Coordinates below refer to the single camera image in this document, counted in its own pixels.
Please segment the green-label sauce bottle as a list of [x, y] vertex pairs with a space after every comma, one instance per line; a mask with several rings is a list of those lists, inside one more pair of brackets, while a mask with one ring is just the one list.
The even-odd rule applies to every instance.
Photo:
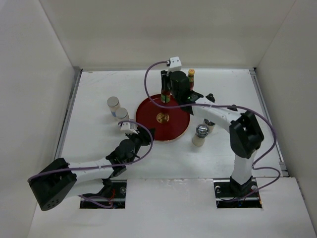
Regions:
[[195, 70], [192, 68], [189, 69], [187, 77], [190, 83], [190, 90], [192, 91], [194, 89], [194, 83], [195, 83]]
[[167, 104], [170, 102], [171, 92], [168, 86], [163, 85], [161, 87], [160, 99], [163, 103]]

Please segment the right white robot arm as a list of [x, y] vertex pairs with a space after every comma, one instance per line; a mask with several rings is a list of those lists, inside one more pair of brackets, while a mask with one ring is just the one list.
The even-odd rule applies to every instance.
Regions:
[[195, 117], [207, 119], [229, 133], [230, 147], [235, 154], [230, 176], [230, 191], [242, 196], [251, 188], [252, 164], [264, 140], [263, 132], [253, 112], [239, 112], [236, 106], [220, 108], [213, 101], [190, 89], [187, 75], [182, 71], [162, 70], [162, 90], [172, 94], [181, 109]]

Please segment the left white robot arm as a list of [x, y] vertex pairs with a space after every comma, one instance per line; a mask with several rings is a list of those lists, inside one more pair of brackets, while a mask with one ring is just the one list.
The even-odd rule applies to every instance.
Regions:
[[42, 211], [49, 211], [71, 196], [81, 198], [80, 208], [123, 209], [127, 183], [113, 181], [127, 166], [141, 158], [142, 146], [152, 146], [154, 128], [137, 127], [106, 157], [85, 163], [70, 163], [57, 158], [41, 172], [28, 179]]

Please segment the round red tray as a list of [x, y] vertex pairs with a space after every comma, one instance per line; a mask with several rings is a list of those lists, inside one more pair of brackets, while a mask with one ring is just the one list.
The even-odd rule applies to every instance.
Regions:
[[172, 141], [182, 136], [190, 123], [190, 114], [177, 109], [163, 109], [146, 98], [137, 108], [136, 122], [154, 129], [154, 140]]

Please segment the near silver-lid salt jar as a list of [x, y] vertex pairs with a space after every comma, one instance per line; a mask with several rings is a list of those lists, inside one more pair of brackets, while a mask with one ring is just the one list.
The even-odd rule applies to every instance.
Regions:
[[115, 111], [115, 116], [116, 116], [118, 121], [129, 120], [130, 119], [128, 111], [125, 108], [118, 108]]

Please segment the silver-lid salt jar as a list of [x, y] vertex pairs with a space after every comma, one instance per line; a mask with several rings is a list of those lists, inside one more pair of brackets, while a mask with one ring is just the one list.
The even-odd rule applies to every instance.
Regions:
[[115, 111], [115, 116], [116, 116], [118, 121], [129, 120], [130, 119], [128, 111], [125, 108], [118, 108]]
[[116, 117], [115, 112], [118, 108], [120, 108], [119, 99], [115, 96], [111, 96], [107, 99], [107, 105], [111, 111], [112, 116]]

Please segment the white bottle black cap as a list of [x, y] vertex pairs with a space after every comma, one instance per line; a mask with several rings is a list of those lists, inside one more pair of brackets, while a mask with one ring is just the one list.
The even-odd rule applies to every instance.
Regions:
[[209, 94], [206, 96], [206, 98], [207, 98], [209, 101], [215, 103], [215, 97], [214, 97], [214, 95], [213, 95], [212, 93], [209, 93]]

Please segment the far silver-lid salt jar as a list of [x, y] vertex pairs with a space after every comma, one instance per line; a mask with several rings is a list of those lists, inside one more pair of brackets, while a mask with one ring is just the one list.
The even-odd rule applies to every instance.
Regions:
[[118, 108], [120, 108], [119, 99], [115, 96], [111, 96], [107, 99], [107, 105], [111, 111], [112, 116], [116, 117], [115, 112]]

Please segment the clear grinder jar black top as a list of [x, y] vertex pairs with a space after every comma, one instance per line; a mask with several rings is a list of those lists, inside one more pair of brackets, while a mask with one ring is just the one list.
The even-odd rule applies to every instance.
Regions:
[[215, 123], [213, 123], [212, 121], [208, 119], [204, 119], [203, 124], [205, 124], [209, 128], [209, 133], [212, 133]]

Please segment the front grinder jar chrome top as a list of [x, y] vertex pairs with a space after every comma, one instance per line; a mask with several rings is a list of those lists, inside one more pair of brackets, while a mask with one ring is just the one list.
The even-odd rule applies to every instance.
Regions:
[[200, 124], [196, 127], [195, 135], [192, 138], [192, 143], [195, 146], [201, 147], [205, 142], [205, 138], [209, 135], [210, 129], [205, 124]]

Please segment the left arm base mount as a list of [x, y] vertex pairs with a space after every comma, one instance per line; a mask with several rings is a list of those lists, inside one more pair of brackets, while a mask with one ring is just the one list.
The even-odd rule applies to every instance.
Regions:
[[81, 195], [80, 209], [124, 209], [127, 180], [102, 179], [102, 188], [97, 193]]

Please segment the left aluminium frame rail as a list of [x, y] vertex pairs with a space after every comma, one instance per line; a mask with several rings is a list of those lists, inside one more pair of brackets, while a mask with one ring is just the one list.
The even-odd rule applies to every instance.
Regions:
[[74, 66], [73, 69], [74, 69], [73, 83], [72, 83], [72, 87], [70, 90], [69, 99], [68, 99], [64, 119], [63, 119], [63, 124], [62, 124], [61, 132], [60, 132], [60, 135], [58, 138], [56, 150], [55, 150], [55, 153], [54, 153], [53, 158], [52, 158], [52, 162], [55, 161], [56, 159], [60, 158], [62, 155], [62, 151], [63, 151], [63, 147], [64, 147], [64, 143], [65, 143], [65, 139], [66, 139], [66, 135], [67, 135], [67, 131], [68, 131], [68, 127], [69, 127], [69, 123], [70, 123], [70, 119], [71, 119], [71, 115], [72, 115], [72, 111], [73, 111], [73, 107], [74, 107], [74, 103], [75, 103], [75, 99], [76, 99], [76, 95], [77, 95], [77, 91], [78, 91], [78, 87], [79, 87], [79, 83], [80, 83], [80, 79], [81, 79], [81, 75], [82, 75], [82, 71], [83, 71], [83, 69], [78, 67], [78, 66]]

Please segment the aluminium frame rail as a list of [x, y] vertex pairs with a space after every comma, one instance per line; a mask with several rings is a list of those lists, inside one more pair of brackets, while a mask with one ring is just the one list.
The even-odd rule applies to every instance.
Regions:
[[[252, 81], [253, 81], [254, 87], [256, 89], [257, 96], [258, 96], [259, 101], [260, 101], [261, 109], [262, 109], [262, 112], [264, 113], [264, 117], [272, 125], [272, 121], [270, 119], [270, 116], [269, 116], [269, 113], [268, 113], [268, 110], [267, 110], [267, 107], [266, 107], [266, 104], [265, 104], [265, 100], [264, 100], [264, 97], [263, 97], [263, 94], [262, 94], [262, 91], [261, 91], [261, 88], [260, 88], [260, 84], [259, 84], [259, 81], [258, 81], [258, 78], [257, 78], [256, 68], [254, 67], [254, 68], [250, 69], [249, 72], [250, 72], [250, 76], [252, 77]], [[278, 152], [278, 156], [279, 156], [279, 165], [280, 165], [280, 168], [281, 168], [281, 171], [282, 171], [281, 173], [282, 173], [282, 175], [284, 177], [289, 177], [289, 173], [288, 173], [288, 170], [287, 170], [283, 155], [281, 153], [281, 149], [280, 149], [280, 146], [278, 144], [278, 141], [276, 142], [275, 148], [276, 148], [276, 150]]]
[[82, 71], [83, 71], [83, 69], [78, 67], [78, 66], [74, 66], [73, 69], [74, 69], [73, 83], [72, 83], [72, 87], [70, 90], [69, 99], [68, 99], [64, 119], [63, 119], [63, 124], [62, 124], [61, 132], [60, 132], [60, 135], [58, 138], [56, 150], [55, 150], [55, 153], [54, 153], [53, 158], [52, 158], [52, 162], [55, 161], [56, 159], [60, 158], [62, 155], [62, 151], [63, 151], [63, 147], [64, 147], [64, 143], [65, 143], [65, 139], [66, 139], [66, 135], [67, 135], [67, 131], [68, 131], [68, 127], [69, 127], [69, 123], [70, 123], [70, 119], [71, 119], [71, 115], [72, 115], [72, 111], [73, 111], [73, 107], [74, 107], [74, 103], [75, 103], [75, 99], [76, 99], [76, 95], [77, 95], [77, 91], [78, 91], [78, 87], [79, 87], [79, 83], [80, 83], [80, 79], [81, 79], [81, 75], [82, 75]]

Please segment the right aluminium frame rail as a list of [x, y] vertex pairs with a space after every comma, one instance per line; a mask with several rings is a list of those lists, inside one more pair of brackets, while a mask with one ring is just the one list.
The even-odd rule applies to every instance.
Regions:
[[[258, 78], [257, 78], [256, 68], [254, 67], [254, 68], [250, 69], [249, 72], [250, 72], [250, 76], [252, 77], [252, 81], [253, 81], [254, 87], [256, 89], [257, 96], [258, 96], [259, 101], [260, 101], [261, 109], [262, 109], [262, 112], [264, 113], [264, 117], [272, 125], [272, 121], [270, 119], [270, 116], [269, 116], [269, 113], [268, 113], [268, 110], [267, 110], [267, 107], [266, 107], [266, 104], [265, 104], [265, 100], [264, 100], [264, 97], [263, 97], [263, 94], [262, 94], [262, 91], [261, 91], [261, 88], [260, 88], [260, 84], [259, 84], [259, 81], [258, 81]], [[278, 144], [278, 141], [276, 142], [275, 148], [276, 148], [276, 150], [278, 152], [278, 156], [279, 156], [279, 165], [280, 165], [280, 168], [281, 168], [281, 171], [282, 171], [281, 173], [282, 173], [282, 175], [284, 177], [289, 177], [289, 173], [288, 173], [288, 170], [287, 170], [283, 155], [281, 153], [281, 149], [280, 149], [280, 146]]]

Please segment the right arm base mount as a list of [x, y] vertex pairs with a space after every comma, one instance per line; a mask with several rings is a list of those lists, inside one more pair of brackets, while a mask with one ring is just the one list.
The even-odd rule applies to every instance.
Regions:
[[252, 179], [251, 183], [243, 188], [242, 191], [234, 188], [229, 179], [215, 179], [213, 186], [218, 209], [262, 208], [259, 192], [247, 196], [247, 194], [258, 188], [255, 178]]

